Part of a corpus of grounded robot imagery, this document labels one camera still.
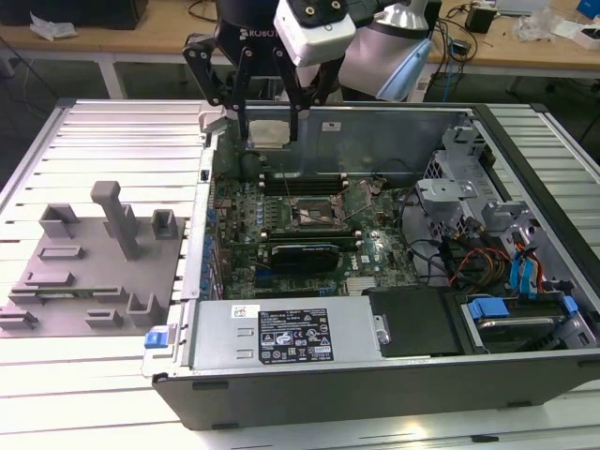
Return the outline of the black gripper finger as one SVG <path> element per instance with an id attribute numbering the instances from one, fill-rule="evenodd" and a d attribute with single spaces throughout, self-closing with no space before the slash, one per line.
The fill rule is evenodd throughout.
<path id="1" fill-rule="evenodd" d="M 204 98 L 213 107 L 225 108 L 226 113 L 238 123 L 240 139 L 246 141 L 249 134 L 246 95 L 255 52 L 248 46 L 242 48 L 232 84 L 228 85 L 219 78 L 212 66 L 211 57 L 216 48 L 217 42 L 213 37 L 190 34 L 183 56 Z"/>
<path id="2" fill-rule="evenodd" d="M 323 105 L 337 85 L 339 60 L 320 64 L 317 74 L 307 87 L 301 85 L 297 67 L 285 50 L 274 48 L 273 60 L 290 102 L 290 141 L 295 142 L 298 138 L 300 113 L 307 112 L 311 106 Z"/>

